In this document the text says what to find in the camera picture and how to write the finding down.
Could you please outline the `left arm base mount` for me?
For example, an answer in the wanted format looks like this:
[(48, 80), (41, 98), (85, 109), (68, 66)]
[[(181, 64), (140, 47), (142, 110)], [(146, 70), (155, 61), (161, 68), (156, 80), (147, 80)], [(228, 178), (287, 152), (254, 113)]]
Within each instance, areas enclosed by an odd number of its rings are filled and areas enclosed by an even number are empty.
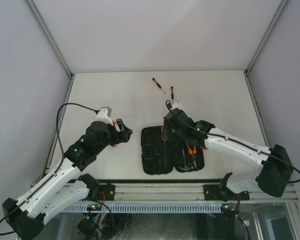
[(113, 201), (115, 198), (116, 186), (114, 184), (101, 184), (92, 189), (92, 193), (87, 198), (91, 201)]

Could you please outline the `small claw hammer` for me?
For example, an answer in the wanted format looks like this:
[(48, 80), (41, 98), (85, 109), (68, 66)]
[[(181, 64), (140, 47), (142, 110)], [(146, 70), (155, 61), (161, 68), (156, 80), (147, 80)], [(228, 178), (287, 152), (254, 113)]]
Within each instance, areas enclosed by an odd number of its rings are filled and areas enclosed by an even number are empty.
[(182, 151), (182, 155), (183, 155), (184, 166), (180, 167), (180, 169), (182, 169), (183, 171), (186, 171), (186, 172), (188, 172), (190, 170), (194, 170), (195, 169), (194, 166), (188, 166), (185, 151), (183, 149), (181, 151)]

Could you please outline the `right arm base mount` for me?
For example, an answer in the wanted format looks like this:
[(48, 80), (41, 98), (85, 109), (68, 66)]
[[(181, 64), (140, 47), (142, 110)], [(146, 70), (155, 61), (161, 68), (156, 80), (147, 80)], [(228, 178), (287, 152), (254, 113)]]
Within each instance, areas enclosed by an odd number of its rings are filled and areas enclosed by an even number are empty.
[(205, 184), (203, 186), (204, 199), (206, 201), (249, 201), (250, 195), (248, 191), (242, 191), (240, 193), (234, 193), (226, 187), (227, 180), (232, 175), (232, 172), (229, 172), (221, 180), (219, 184)]

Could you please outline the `black plastic tool case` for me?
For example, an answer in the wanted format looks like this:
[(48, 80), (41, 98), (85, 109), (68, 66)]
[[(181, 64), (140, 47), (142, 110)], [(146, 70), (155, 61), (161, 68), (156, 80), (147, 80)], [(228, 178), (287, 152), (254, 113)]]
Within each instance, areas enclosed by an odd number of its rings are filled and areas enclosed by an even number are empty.
[(176, 170), (179, 173), (197, 172), (204, 168), (205, 159), (202, 148), (196, 146), (197, 167), (190, 171), (184, 171), (180, 167), (184, 166), (184, 157), (188, 166), (194, 166), (191, 155), (188, 153), (186, 142), (184, 141), (166, 141), (166, 167), (164, 166), (164, 142), (161, 137), (162, 126), (146, 127), (141, 131), (141, 162), (143, 171), (147, 175), (166, 175)]

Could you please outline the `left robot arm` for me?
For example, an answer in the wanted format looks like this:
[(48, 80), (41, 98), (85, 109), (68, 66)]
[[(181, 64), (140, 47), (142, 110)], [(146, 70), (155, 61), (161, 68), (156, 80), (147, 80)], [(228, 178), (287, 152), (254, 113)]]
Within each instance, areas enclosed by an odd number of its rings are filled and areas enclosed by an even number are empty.
[(68, 150), (52, 172), (32, 189), (2, 204), (4, 219), (22, 240), (33, 240), (58, 213), (73, 203), (97, 200), (100, 183), (83, 170), (107, 147), (127, 143), (133, 131), (122, 119), (94, 121)]

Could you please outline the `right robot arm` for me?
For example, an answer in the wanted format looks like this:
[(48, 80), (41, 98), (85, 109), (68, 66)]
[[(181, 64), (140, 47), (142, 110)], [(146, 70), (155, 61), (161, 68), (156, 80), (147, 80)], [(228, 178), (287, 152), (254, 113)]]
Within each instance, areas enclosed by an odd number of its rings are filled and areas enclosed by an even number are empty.
[(179, 108), (170, 110), (164, 118), (164, 131), (170, 141), (180, 140), (194, 147), (218, 151), (251, 166), (250, 171), (225, 174), (219, 192), (227, 200), (255, 190), (280, 198), (294, 171), (284, 147), (276, 144), (269, 148), (246, 142), (210, 122), (193, 121)]

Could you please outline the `orange handled needle-nose pliers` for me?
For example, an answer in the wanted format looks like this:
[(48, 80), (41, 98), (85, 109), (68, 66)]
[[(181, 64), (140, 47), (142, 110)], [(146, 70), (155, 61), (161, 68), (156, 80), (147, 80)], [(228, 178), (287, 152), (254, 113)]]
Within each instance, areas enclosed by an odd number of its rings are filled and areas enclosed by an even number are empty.
[(188, 154), (191, 155), (194, 168), (196, 169), (197, 168), (197, 159), (196, 159), (197, 148), (195, 145), (191, 145), (189, 142), (186, 142), (186, 146), (188, 149)]

